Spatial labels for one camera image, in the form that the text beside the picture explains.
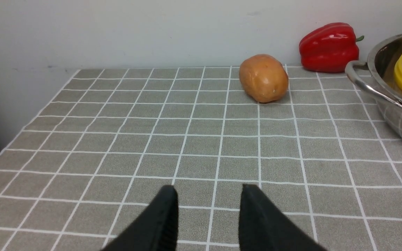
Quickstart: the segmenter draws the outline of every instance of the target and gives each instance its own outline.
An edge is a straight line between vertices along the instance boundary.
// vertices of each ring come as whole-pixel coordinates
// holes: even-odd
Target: white wall
[[[402,1],[0,0],[0,149],[64,69],[238,65],[257,53],[294,63],[298,41],[334,21],[365,35],[364,59],[402,33]]]

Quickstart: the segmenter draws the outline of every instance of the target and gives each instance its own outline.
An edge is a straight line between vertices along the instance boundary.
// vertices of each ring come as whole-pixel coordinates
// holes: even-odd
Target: countertop
[[[402,250],[402,140],[344,74],[285,67],[264,105],[238,67],[80,70],[0,154],[0,250],[99,250],[174,184],[178,250],[238,251],[243,183],[329,250]]]

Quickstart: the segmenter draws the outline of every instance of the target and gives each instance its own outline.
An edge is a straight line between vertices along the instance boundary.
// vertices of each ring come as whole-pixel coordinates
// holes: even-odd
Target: metal bowl
[[[401,55],[402,34],[377,44],[368,54],[367,62],[349,62],[345,73],[353,84],[375,99],[384,119],[402,138],[402,90],[394,81],[394,67]],[[363,81],[355,68],[368,69],[376,86]]]

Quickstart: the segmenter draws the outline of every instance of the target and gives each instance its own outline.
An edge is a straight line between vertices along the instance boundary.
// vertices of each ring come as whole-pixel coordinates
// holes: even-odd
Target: red bell pepper
[[[302,66],[320,73],[343,73],[348,62],[359,59],[356,42],[362,39],[347,23],[326,24],[300,40]]]

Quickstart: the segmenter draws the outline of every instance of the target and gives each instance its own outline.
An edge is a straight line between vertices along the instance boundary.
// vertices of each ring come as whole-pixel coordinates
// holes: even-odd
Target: white grid line
[[[176,76],[178,75],[178,72],[179,72],[179,68],[178,68],[177,71],[176,71],[175,79],[176,79]],[[167,93],[167,96],[165,97],[164,103],[166,103],[166,101],[169,99],[169,95],[170,95],[170,92]],[[162,112],[163,112],[163,110],[164,110],[164,107],[165,107],[165,105],[163,105],[163,106],[161,107],[161,111],[159,112],[158,119],[156,120],[156,122],[155,122],[155,124],[154,124],[154,126],[153,126],[153,129],[151,130],[151,134],[150,134],[150,136],[148,137],[147,144],[145,145],[144,150],[143,150],[143,152],[142,152],[142,154],[141,154],[141,156],[140,156],[140,158],[139,158],[139,162],[137,163],[137,166],[136,166],[136,169],[134,170],[133,176],[131,177],[131,180],[129,181],[128,188],[127,188],[127,190],[126,190],[126,192],[125,192],[125,195],[124,195],[124,197],[123,197],[123,199],[122,199],[122,202],[125,202],[125,200],[126,200],[126,198],[127,198],[127,196],[128,196],[128,193],[129,193],[129,191],[131,190],[131,186],[133,185],[134,178],[135,178],[136,175],[137,175],[137,172],[138,172],[138,170],[139,170],[139,167],[140,167],[140,165],[141,165],[141,163],[142,163],[142,159],[143,159],[145,153],[147,152],[148,146],[150,145],[151,138],[152,138],[152,134],[153,134],[153,132],[155,131],[156,126],[158,125],[159,118],[161,118],[161,115],[162,115]],[[113,231],[113,229],[114,229],[114,226],[116,225],[117,219],[118,219],[118,217],[119,217],[119,215],[120,215],[121,210],[122,210],[122,206],[120,205],[119,208],[118,208],[118,211],[117,211],[117,213],[116,213],[116,216],[115,216],[115,218],[114,218],[114,220],[113,220],[113,223],[111,224],[109,234],[112,233],[112,231]],[[109,240],[108,237],[105,238],[105,241],[104,241],[103,246],[106,246],[106,245],[107,245],[108,240]]]
[[[174,169],[172,185],[174,185],[174,182],[175,182],[177,174],[178,174],[179,165],[180,165],[181,159],[182,159],[182,154],[184,153],[185,143],[187,142],[187,136],[189,135],[188,130],[190,129],[190,124],[192,123],[193,114],[195,113],[196,102],[198,101],[198,96],[200,94],[201,85],[202,85],[202,81],[203,81],[205,71],[206,71],[206,68],[204,67],[204,69],[202,70],[202,74],[201,74],[200,84],[198,85],[198,91],[196,92],[195,101],[194,101],[194,104],[193,104],[193,107],[192,107],[192,113],[190,113],[190,119],[188,120],[187,127],[185,129],[185,135],[184,135],[184,140],[182,142],[181,151],[180,151],[180,154],[178,156],[178,161],[176,163],[176,168]]]
[[[354,87],[354,90],[355,90],[356,95],[358,96],[358,98],[359,98],[360,100],[362,100],[361,96],[360,96],[359,93],[357,92],[356,86],[353,85],[353,87]],[[375,126],[375,124],[373,123],[373,121],[371,121],[370,114],[369,114],[369,112],[367,111],[367,108],[365,107],[365,105],[363,105],[363,108],[364,108],[365,114],[367,115],[368,119],[370,120],[370,124],[372,125],[373,129],[375,130],[376,136],[377,136],[378,138],[381,138],[380,135],[379,135],[378,129],[376,128],[376,126]],[[392,161],[392,158],[390,157],[390,154],[389,154],[389,152],[387,151],[386,146],[384,145],[383,141],[380,141],[380,143],[381,143],[381,147],[383,148],[384,152],[386,153],[387,159],[389,160],[389,163],[390,163],[392,169],[393,169],[394,172],[395,172],[395,175],[397,175],[397,177],[398,177],[398,179],[400,180],[401,185],[402,185],[402,178],[401,178],[400,174],[398,173],[398,170],[397,170],[397,168],[396,168],[394,162]]]
[[[220,138],[220,146],[218,149],[218,159],[217,159],[217,170],[215,171],[215,181],[214,181],[214,192],[212,194],[212,204],[211,207],[212,209],[210,210],[210,216],[209,216],[209,229],[207,231],[207,243],[210,242],[210,239],[212,237],[212,225],[214,222],[214,209],[213,207],[215,206],[215,198],[217,196],[217,186],[218,186],[218,174],[220,172],[220,161],[221,161],[221,151],[223,148],[223,135],[224,135],[224,127],[225,127],[225,122],[226,122],[226,113],[228,112],[228,100],[229,100],[229,89],[230,89],[230,77],[232,75],[232,68],[229,69],[229,81],[228,81],[228,92],[226,92],[226,103],[224,105],[224,111],[223,111],[223,122],[221,126],[221,138]],[[210,245],[206,245],[206,251],[210,250]]]
[[[77,105],[77,103],[75,103],[75,105],[69,110],[69,112],[67,113],[67,114],[69,114],[69,113],[71,113],[71,111],[72,111],[72,109],[75,107]],[[65,118],[66,118],[66,116],[65,117],[63,117],[63,119],[59,122],[59,124],[61,123],[61,122],[63,122],[64,120],[65,120]],[[52,132],[51,133],[49,133],[48,134],[48,136],[44,139],[44,141],[43,141],[43,143],[38,147],[38,149],[41,149],[42,147],[43,147],[43,145],[48,141],[48,139],[49,139],[49,137],[52,135]],[[32,161],[32,159],[35,157],[35,155],[38,153],[38,150],[37,151],[35,151],[34,152],[34,154],[32,154],[32,156],[29,158],[29,160],[21,167],[21,169],[20,170],[23,170],[26,166],[27,166],[27,164],[28,163],[30,163],[30,161]],[[14,175],[13,176],[13,178],[11,179],[11,181],[9,181],[9,183],[7,183],[7,185],[4,187],[4,189],[1,191],[1,193],[0,193],[0,195],[2,195],[2,194],[4,194],[4,192],[9,188],[9,186],[13,183],[13,181],[18,177],[18,175],[20,174],[20,172],[18,172],[18,173],[16,173],[16,175]],[[10,241],[11,241],[11,239],[13,239],[13,237],[14,237],[14,235],[15,235],[15,233],[13,233],[13,235],[9,238],[9,240],[5,243],[5,246],[3,247],[3,249],[2,250],[5,250],[5,248],[8,246],[8,244],[10,243]]]
[[[99,76],[101,76],[104,71],[105,71],[105,70],[102,70],[102,71],[100,72]],[[102,105],[102,107],[100,108],[100,110],[99,110],[99,112],[98,112],[97,114],[100,114],[100,113],[102,112],[102,110],[103,110],[103,108],[105,107],[105,105],[106,105],[106,103],[105,103],[104,105]],[[88,130],[88,128],[91,126],[91,124],[94,123],[95,120],[96,120],[96,118],[94,118],[94,119],[91,121],[91,123],[88,124],[88,126],[85,128],[85,132]],[[79,137],[77,143],[76,143],[76,144],[74,145],[74,147],[73,147],[73,150],[75,150],[75,148],[77,148],[78,144],[79,144],[79,143],[81,142],[81,140],[83,139],[83,136],[84,136],[84,134],[80,135],[80,137]],[[43,190],[42,190],[42,192],[40,193],[40,196],[39,196],[38,198],[41,198],[41,197],[44,195],[44,193],[46,192],[47,188],[50,186],[50,184],[52,184],[52,181],[53,181],[53,180],[55,179],[55,177],[57,176],[57,173],[59,173],[59,171],[61,170],[61,168],[64,166],[64,163],[69,159],[70,155],[71,155],[71,153],[69,153],[69,154],[66,156],[66,158],[65,158],[64,161],[63,161],[63,163],[60,165],[60,167],[58,168],[57,172],[52,176],[52,178],[49,180],[49,182],[46,184],[46,186],[43,188]],[[36,207],[36,205],[38,204],[38,202],[39,202],[39,200],[35,200],[34,204],[30,207],[28,213],[27,213],[26,216],[23,218],[23,220],[21,221],[21,223],[18,225],[17,229],[20,229],[20,228],[22,227],[22,225],[25,223],[25,221],[27,220],[27,218],[30,216],[30,213],[34,210],[34,208]],[[17,232],[18,232],[17,230],[16,230],[15,232],[13,232],[13,234],[10,236],[10,238],[7,240],[7,242],[5,243],[4,247],[2,248],[2,251],[4,251],[4,250],[7,248],[7,246],[8,246],[8,245],[10,244],[10,242],[13,240],[13,238],[15,237],[15,235],[16,235]]]
[[[6,151],[28,151],[35,152],[36,150],[28,149],[6,149]],[[61,150],[38,150],[38,152],[62,152],[62,153],[96,153],[96,154],[140,154],[139,152],[97,152],[97,151],[61,151]],[[179,156],[179,154],[168,154],[168,153],[145,153],[145,155],[165,155],[165,156]],[[207,155],[207,154],[182,154],[183,156],[195,156],[195,157],[218,157],[218,155]],[[258,156],[232,156],[232,155],[221,155],[224,158],[242,158],[242,159],[255,159]],[[295,159],[300,160],[296,157],[287,156],[277,156],[277,157],[261,157],[262,159]],[[320,159],[320,158],[303,158],[303,160],[320,160],[320,161],[344,161],[343,159]],[[376,160],[376,159],[347,159],[349,162],[362,161],[362,162],[379,162],[379,163],[390,163],[388,160]],[[393,161],[394,163],[402,163],[402,161]]]
[[[57,116],[57,115],[40,115],[37,117],[64,117],[64,116]],[[66,116],[66,117],[72,117],[72,118],[94,118],[94,116]],[[98,116],[98,118],[106,118],[106,119],[124,119],[124,116]],[[129,117],[130,119],[157,119],[156,117],[140,117],[140,116],[131,116]],[[187,117],[162,117],[162,119],[188,119]],[[285,119],[271,119],[271,118],[260,118],[261,120],[273,120],[273,121],[284,121],[284,120],[293,120],[293,118],[285,118]],[[194,117],[193,120],[223,120],[219,118],[197,118]],[[257,120],[257,118],[251,118],[251,119],[226,119],[226,120]],[[331,119],[306,119],[306,118],[297,118],[297,121],[331,121]],[[335,121],[365,121],[369,122],[368,119],[334,119]],[[384,120],[373,120],[373,122],[385,122]]]
[[[322,81],[319,78],[319,74],[316,73],[316,76],[317,76],[317,79],[319,81],[320,87],[322,89],[323,86],[322,86]],[[326,97],[325,92],[323,90],[322,90],[322,95],[323,95],[323,98],[325,99],[325,103],[327,103],[327,97]],[[348,164],[347,156],[346,156],[345,151],[343,149],[342,141],[341,141],[341,139],[339,137],[338,127],[336,125],[336,122],[333,120],[333,115],[332,115],[332,112],[330,110],[329,105],[327,105],[327,110],[328,110],[328,113],[330,114],[330,118],[332,119],[332,123],[333,123],[333,126],[335,128],[336,136],[337,136],[338,142],[339,142],[339,148],[340,148],[340,150],[342,152],[342,156],[343,156],[343,159],[344,159],[344,162],[345,162],[345,166],[347,168],[348,175],[350,176],[351,184],[353,185],[353,190],[354,190],[355,195],[356,195],[356,200],[358,201],[359,209],[361,211],[361,215],[362,215],[363,220],[364,220],[364,224],[365,224],[365,228],[366,228],[367,233],[368,233],[368,237],[370,238],[370,242],[372,243],[373,251],[377,251],[378,248],[376,247],[375,240],[374,240],[373,235],[372,235],[372,231],[370,230],[369,222],[367,221],[365,211],[364,211],[364,207],[362,206],[361,198],[359,197],[359,192],[358,192],[358,189],[356,188],[355,180],[353,178],[353,175],[351,174],[350,165]]]
[[[257,138],[258,138],[258,187],[261,189],[261,124],[260,124],[260,102],[257,102]]]
[[[64,103],[64,104],[74,104],[76,102],[70,101],[54,101],[51,103]],[[79,102],[79,104],[104,104],[105,102]],[[116,105],[132,105],[134,102],[108,102],[109,104],[116,104]],[[142,103],[139,102],[139,105],[163,105],[164,103]],[[166,103],[166,105],[225,105],[225,103]],[[252,103],[241,103],[241,104],[229,104],[229,105],[260,105],[260,104],[252,104]],[[284,103],[277,103],[277,105],[291,105],[291,104],[284,104]],[[325,105],[325,104],[313,104],[313,103],[296,103],[293,105]],[[376,105],[372,103],[335,103],[329,105]]]
[[[306,193],[306,200],[308,202],[308,210],[310,211],[310,221],[311,221],[311,228],[313,229],[313,238],[314,241],[318,241],[317,238],[317,229],[316,229],[316,223],[313,217],[313,205],[311,204],[311,196],[310,196],[310,189],[308,188],[308,182],[306,180],[306,171],[305,171],[305,163],[303,160],[303,154],[302,154],[302,147],[300,146],[300,133],[299,133],[299,129],[297,126],[297,119],[296,119],[296,113],[294,110],[294,105],[292,105],[292,93],[291,93],[291,87],[290,85],[288,85],[288,93],[289,93],[289,98],[291,100],[291,110],[292,110],[292,117],[294,118],[294,127],[296,129],[296,139],[297,139],[297,147],[299,150],[299,159],[300,159],[300,167],[302,169],[302,176],[303,176],[303,183],[305,186],[305,193]]]
[[[192,137],[220,137],[220,135],[197,135],[197,134],[148,134],[148,133],[114,133],[114,132],[88,132],[88,131],[42,131],[42,130],[24,130],[23,132],[35,132],[35,133],[63,133],[63,134],[104,134],[104,135],[146,135],[146,136],[192,136]],[[281,137],[281,138],[298,138],[291,135],[224,135],[226,138],[269,138],[269,137]],[[312,139],[338,139],[337,137],[316,137],[316,136],[299,136],[299,138],[312,138]],[[340,138],[350,140],[365,140],[365,141],[402,141],[400,138]]]
[[[370,75],[361,75],[361,77],[370,77]],[[347,76],[329,76],[329,77],[321,77],[321,78],[347,78]],[[80,81],[84,81],[84,80],[92,80],[95,78],[72,78],[72,79],[76,79],[76,80],[80,80]],[[171,81],[173,80],[173,78],[99,78],[100,80],[146,80],[146,79],[150,79],[150,80],[160,80],[160,81]],[[176,78],[177,81],[195,81],[195,80],[200,80],[201,78]],[[238,81],[239,78],[204,78],[205,80],[234,80],[234,81]],[[289,79],[316,79],[315,77],[289,77]]]
[[[41,174],[41,175],[63,175],[63,176],[95,176],[95,177],[112,177],[112,178],[132,178],[133,175],[115,175],[115,174],[83,174],[83,173],[52,173],[52,172],[37,172],[37,171],[30,171],[30,170],[1,170],[0,172],[7,172],[7,173],[35,173],[35,174]],[[136,175],[135,178],[152,178],[152,179],[159,179],[159,180],[186,180],[186,181],[226,181],[226,182],[240,182],[240,183],[258,183],[259,181],[257,180],[238,180],[238,179],[232,179],[232,178],[191,178],[191,177],[165,177],[165,176],[146,176],[146,175]],[[297,182],[288,182],[288,181],[261,181],[262,183],[266,184],[289,184],[289,185],[298,185],[298,186],[305,186],[305,183],[297,183]],[[364,188],[364,189],[400,189],[402,188],[402,185],[385,185],[385,186],[379,186],[379,185],[341,185],[341,184],[322,184],[322,183],[306,183],[307,186],[321,186],[321,187],[337,187],[337,188]],[[5,195],[0,195],[1,198],[10,198],[14,196],[5,196]]]

